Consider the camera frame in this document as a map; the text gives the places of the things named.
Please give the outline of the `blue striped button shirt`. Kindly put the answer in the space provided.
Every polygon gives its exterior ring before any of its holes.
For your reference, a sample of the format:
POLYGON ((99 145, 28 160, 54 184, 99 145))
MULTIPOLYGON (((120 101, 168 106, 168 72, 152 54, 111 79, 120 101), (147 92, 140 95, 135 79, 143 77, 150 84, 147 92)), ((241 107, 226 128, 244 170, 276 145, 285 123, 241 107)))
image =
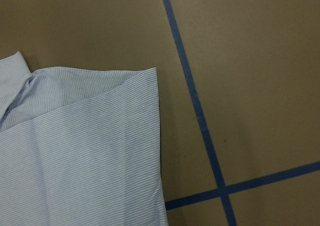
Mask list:
POLYGON ((157 71, 0 61, 3 226, 166 226, 157 71))

